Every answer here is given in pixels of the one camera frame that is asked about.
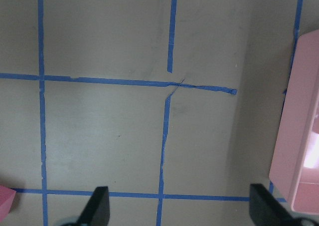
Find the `pink object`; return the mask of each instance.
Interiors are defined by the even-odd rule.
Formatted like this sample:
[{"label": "pink object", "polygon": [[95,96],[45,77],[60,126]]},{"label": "pink object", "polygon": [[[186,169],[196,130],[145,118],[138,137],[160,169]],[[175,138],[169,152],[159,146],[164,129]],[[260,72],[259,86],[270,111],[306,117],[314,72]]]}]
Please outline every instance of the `pink object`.
[{"label": "pink object", "polygon": [[14,196],[14,190],[0,186],[0,222],[9,213]]},{"label": "pink object", "polygon": [[291,209],[319,214],[319,30],[298,39],[270,180]]}]

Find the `grid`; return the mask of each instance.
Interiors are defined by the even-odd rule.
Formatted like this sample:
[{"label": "grid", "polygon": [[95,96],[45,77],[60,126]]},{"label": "grid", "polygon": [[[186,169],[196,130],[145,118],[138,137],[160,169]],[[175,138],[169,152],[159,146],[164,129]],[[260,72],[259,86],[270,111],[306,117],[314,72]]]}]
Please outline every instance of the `grid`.
[{"label": "grid", "polygon": [[[176,16],[177,0],[171,0],[170,11],[170,24],[169,24],[169,41],[168,41],[168,54],[167,54],[167,71],[173,72],[173,47],[174,47],[174,35],[175,35],[175,16]],[[294,59],[296,50],[297,39],[299,36],[299,25],[302,12],[303,0],[298,0],[295,25],[294,25],[294,50],[291,58],[291,64]],[[105,78],[90,78],[79,77],[71,78],[69,76],[55,76],[45,75],[44,67],[44,27],[43,27],[43,0],[38,0],[38,65],[39,75],[26,75],[26,74],[11,74],[0,73],[0,78],[3,79],[18,79],[18,80],[33,80],[39,82],[39,102],[40,102],[40,142],[41,142],[41,174],[42,174],[42,188],[36,189],[15,189],[18,193],[27,194],[42,194],[42,208],[43,208],[43,225],[48,225],[48,205],[47,195],[79,195],[90,196],[91,191],[64,191],[64,190],[48,190],[47,189],[47,175],[46,175],[46,144],[45,144],[45,82],[46,81],[58,81],[58,82],[83,82],[83,83],[99,83],[99,84],[116,84],[116,85],[134,85],[134,86],[151,86],[151,87],[168,87],[175,86],[175,90],[166,98],[164,105],[163,116],[163,129],[162,129],[162,146],[161,146],[161,158],[159,169],[159,191],[158,194],[144,194],[144,193],[122,193],[122,192],[110,192],[111,197],[129,197],[129,198],[149,198],[158,199],[157,209],[157,226],[161,225],[161,213],[163,199],[177,199],[177,200],[206,200],[206,201],[249,201],[249,197],[231,197],[231,196],[205,196],[205,195],[172,195],[164,193],[164,179],[163,179],[163,165],[164,165],[164,153],[165,144],[168,135],[169,127],[169,111],[171,97],[175,93],[178,87],[184,88],[196,88],[200,90],[209,91],[221,91],[224,93],[235,95],[236,89],[230,89],[221,86],[197,86],[184,84],[183,82],[164,82],[164,81],[144,81],[144,80],[126,80],[126,79],[105,79]],[[269,191],[272,193],[274,185],[272,182],[269,184]]]}]

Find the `blue painter's tape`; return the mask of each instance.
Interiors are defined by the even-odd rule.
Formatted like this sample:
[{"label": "blue painter's tape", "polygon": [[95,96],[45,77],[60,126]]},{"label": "blue painter's tape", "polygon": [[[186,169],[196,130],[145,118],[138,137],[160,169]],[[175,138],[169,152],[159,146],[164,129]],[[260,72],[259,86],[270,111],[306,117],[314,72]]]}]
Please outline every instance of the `blue painter's tape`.
[{"label": "blue painter's tape", "polygon": [[287,201],[284,198],[276,198],[276,199],[280,203],[287,203]]},{"label": "blue painter's tape", "polygon": [[16,80],[39,80],[37,75],[23,75],[23,74],[10,74],[10,73],[0,73],[1,79],[16,79]]},{"label": "blue painter's tape", "polygon": [[171,0],[169,38],[168,38],[168,56],[167,56],[167,71],[170,73],[173,72],[173,50],[174,50],[174,39],[175,39],[176,8],[177,8],[177,0]]},{"label": "blue painter's tape", "polygon": [[139,86],[157,86],[157,87],[168,86],[167,82],[161,82],[161,81],[104,79],[104,78],[90,78],[90,77],[71,78],[69,76],[54,76],[54,75],[46,75],[45,80],[113,84],[113,85],[139,85]]},{"label": "blue painter's tape", "polygon": [[110,197],[158,199],[158,194],[110,192]]},{"label": "blue painter's tape", "polygon": [[41,137],[41,174],[42,174],[42,211],[43,226],[48,226],[48,203],[46,181],[46,146],[45,146],[45,82],[44,82],[44,27],[43,0],[38,0],[38,57],[39,57],[39,97],[40,97],[40,137]]},{"label": "blue painter's tape", "polygon": [[44,77],[44,27],[43,27],[43,0],[38,0],[38,55],[39,76]]},{"label": "blue painter's tape", "polygon": [[[20,189],[12,188],[18,193],[25,194],[43,194],[43,190],[35,189]],[[47,190],[48,195],[77,195],[77,196],[91,196],[92,191],[73,191],[73,190]],[[127,192],[110,192],[110,197],[123,197],[123,198],[146,198],[146,199],[160,199],[162,204],[163,199],[172,200],[207,200],[207,201],[244,201],[248,202],[249,197],[233,197],[233,196],[209,196],[209,195],[169,195],[169,194],[143,194],[143,193],[127,193]],[[283,198],[277,199],[280,202],[286,202]]]},{"label": "blue painter's tape", "polygon": [[268,189],[268,191],[271,193],[271,194],[273,194],[274,193],[274,184],[273,184],[273,182],[269,182],[269,189]]},{"label": "blue painter's tape", "polygon": [[91,196],[93,194],[92,191],[73,191],[73,190],[47,190],[47,194],[49,195],[83,195],[83,196]]},{"label": "blue painter's tape", "polygon": [[303,9],[303,1],[304,0],[297,1],[297,9],[296,9],[296,16],[295,16],[295,39],[297,39],[299,36],[300,19],[301,19],[301,13]]},{"label": "blue painter's tape", "polygon": [[302,9],[303,9],[303,2],[304,2],[304,0],[297,1],[297,9],[296,9],[295,25],[294,25],[294,47],[293,47],[293,53],[292,53],[291,61],[290,61],[291,62],[290,63],[290,71],[293,67],[296,48],[297,48],[297,41],[298,41],[298,37],[299,37],[300,19],[301,19],[301,13],[302,13]]},{"label": "blue painter's tape", "polygon": [[210,91],[221,91],[228,94],[236,95],[237,90],[221,86],[205,86],[205,85],[190,85],[184,83],[167,82],[167,81],[145,81],[145,80],[124,80],[124,79],[104,79],[104,78],[90,78],[79,77],[71,78],[70,76],[56,76],[46,75],[44,77],[48,81],[66,81],[66,82],[82,82],[82,83],[96,83],[96,84],[113,84],[113,85],[135,85],[135,86],[153,86],[153,87],[168,87],[178,86],[184,88],[195,88]]},{"label": "blue painter's tape", "polygon": [[159,204],[158,204],[158,210],[157,210],[156,226],[161,225],[161,214],[162,214],[162,207],[163,207],[163,197],[164,197],[163,167],[165,162],[165,146],[166,146],[166,140],[167,140],[168,128],[169,128],[170,99],[171,99],[171,96],[176,92],[179,85],[165,100],[163,136],[162,136],[162,143],[161,143],[161,156],[160,156],[160,169],[159,169]]},{"label": "blue painter's tape", "polygon": [[20,188],[12,188],[12,190],[15,190],[17,193],[22,194],[42,194],[42,190],[34,190],[34,189],[20,189]]},{"label": "blue painter's tape", "polygon": [[168,44],[167,71],[173,73],[173,51],[174,44]]},{"label": "blue painter's tape", "polygon": [[249,201],[249,197],[205,196],[205,195],[164,195],[164,199],[212,200],[212,201],[244,201],[244,202],[248,202]]}]

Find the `pink box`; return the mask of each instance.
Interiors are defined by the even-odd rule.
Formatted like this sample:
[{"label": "pink box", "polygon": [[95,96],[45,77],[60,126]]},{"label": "pink box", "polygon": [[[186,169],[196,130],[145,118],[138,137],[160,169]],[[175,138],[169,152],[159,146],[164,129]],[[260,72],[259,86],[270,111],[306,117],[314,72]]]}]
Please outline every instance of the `pink box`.
[{"label": "pink box", "polygon": [[0,222],[9,213],[14,196],[14,190],[0,186]]},{"label": "pink box", "polygon": [[319,214],[319,30],[298,39],[270,180],[291,209]]}]

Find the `black plastic piece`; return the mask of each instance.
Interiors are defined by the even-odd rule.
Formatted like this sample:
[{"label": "black plastic piece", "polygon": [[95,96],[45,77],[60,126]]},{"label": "black plastic piece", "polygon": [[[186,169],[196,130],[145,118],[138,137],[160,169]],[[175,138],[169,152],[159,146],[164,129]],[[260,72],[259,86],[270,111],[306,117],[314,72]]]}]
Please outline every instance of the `black plastic piece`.
[{"label": "black plastic piece", "polygon": [[108,187],[97,187],[76,223],[63,226],[107,226],[110,220]]},{"label": "black plastic piece", "polygon": [[249,215],[256,226],[319,226],[310,219],[294,219],[262,184],[250,185]]}]

